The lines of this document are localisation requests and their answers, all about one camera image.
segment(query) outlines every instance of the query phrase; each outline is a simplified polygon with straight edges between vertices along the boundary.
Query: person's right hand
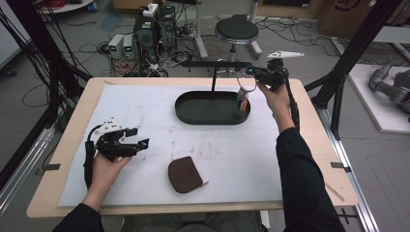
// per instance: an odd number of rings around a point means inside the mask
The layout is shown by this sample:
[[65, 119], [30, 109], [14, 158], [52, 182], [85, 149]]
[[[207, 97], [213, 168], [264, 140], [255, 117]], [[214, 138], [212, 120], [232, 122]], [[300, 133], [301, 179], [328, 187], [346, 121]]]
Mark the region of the person's right hand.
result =
[[272, 92], [262, 82], [256, 81], [256, 85], [265, 95], [266, 103], [269, 108], [271, 108], [273, 116], [278, 123], [279, 132], [288, 128], [294, 128], [295, 124], [293, 123], [289, 112], [290, 100], [286, 86], [283, 84], [275, 92]]

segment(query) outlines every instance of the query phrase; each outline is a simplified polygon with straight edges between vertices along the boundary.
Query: white paper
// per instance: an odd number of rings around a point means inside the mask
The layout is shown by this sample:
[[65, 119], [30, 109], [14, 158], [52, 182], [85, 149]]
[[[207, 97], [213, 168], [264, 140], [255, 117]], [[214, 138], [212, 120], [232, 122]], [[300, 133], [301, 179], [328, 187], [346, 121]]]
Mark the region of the white paper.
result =
[[[187, 91], [209, 89], [107, 85], [74, 156], [59, 206], [76, 206], [86, 194], [84, 142], [91, 128], [110, 117], [126, 128], [139, 129], [137, 136], [123, 143], [150, 138], [150, 144], [122, 170], [104, 205], [280, 201], [278, 126], [265, 97], [258, 89], [249, 93], [250, 115], [240, 125], [193, 126], [181, 122], [175, 114], [177, 98]], [[239, 87], [217, 90], [237, 92]], [[209, 183], [181, 194], [171, 186], [167, 168], [173, 160], [186, 156], [192, 157], [202, 180]]]

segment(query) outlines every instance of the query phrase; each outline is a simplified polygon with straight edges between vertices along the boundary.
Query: black oval tray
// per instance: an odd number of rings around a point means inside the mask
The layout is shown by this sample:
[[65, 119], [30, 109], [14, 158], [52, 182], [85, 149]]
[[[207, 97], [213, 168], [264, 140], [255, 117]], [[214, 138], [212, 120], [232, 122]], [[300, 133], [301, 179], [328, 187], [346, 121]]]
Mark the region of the black oval tray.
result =
[[250, 103], [241, 111], [236, 96], [227, 91], [190, 91], [175, 102], [176, 115], [191, 125], [238, 125], [247, 120]]

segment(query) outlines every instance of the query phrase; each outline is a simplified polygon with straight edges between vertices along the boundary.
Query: wooden table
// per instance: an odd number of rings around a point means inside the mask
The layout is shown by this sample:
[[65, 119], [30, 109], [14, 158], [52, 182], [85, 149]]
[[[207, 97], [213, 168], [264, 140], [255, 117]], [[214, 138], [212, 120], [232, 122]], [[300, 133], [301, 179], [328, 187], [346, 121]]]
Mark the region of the wooden table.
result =
[[[253, 79], [241, 79], [252, 85]], [[300, 108], [301, 134], [323, 172], [327, 191], [335, 206], [354, 206], [358, 203], [356, 192], [343, 168], [332, 168], [331, 162], [340, 162], [302, 83], [291, 79], [291, 88]], [[59, 170], [46, 171], [27, 209], [30, 218], [64, 217], [72, 207], [58, 207], [73, 156], [87, 128], [105, 85], [187, 85], [211, 86], [212, 78], [92, 78], [81, 96], [50, 163], [61, 163]], [[235, 86], [235, 78], [218, 79], [217, 85]], [[278, 202], [212, 203], [194, 205], [144, 205], [102, 207], [102, 215], [166, 214], [215, 211], [275, 210], [282, 209]]]

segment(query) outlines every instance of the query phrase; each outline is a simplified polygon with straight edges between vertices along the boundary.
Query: electronic equipment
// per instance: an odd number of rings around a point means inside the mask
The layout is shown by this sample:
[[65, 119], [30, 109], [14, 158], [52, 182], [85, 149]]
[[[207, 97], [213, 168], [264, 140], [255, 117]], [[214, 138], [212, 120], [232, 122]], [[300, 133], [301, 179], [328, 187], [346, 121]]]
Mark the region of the electronic equipment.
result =
[[150, 3], [150, 4], [148, 4], [148, 10], [145, 10], [142, 13], [142, 15], [156, 17], [157, 16], [157, 11], [158, 11], [158, 4]]
[[172, 49], [177, 47], [175, 37], [175, 7], [163, 6], [160, 8], [158, 22], [161, 27], [162, 47]]
[[109, 42], [108, 48], [113, 59], [121, 59], [124, 55], [124, 35], [115, 35]]
[[156, 64], [159, 61], [159, 25], [150, 16], [139, 15], [133, 27], [141, 64]]
[[127, 59], [136, 58], [136, 44], [133, 35], [124, 36], [124, 53]]

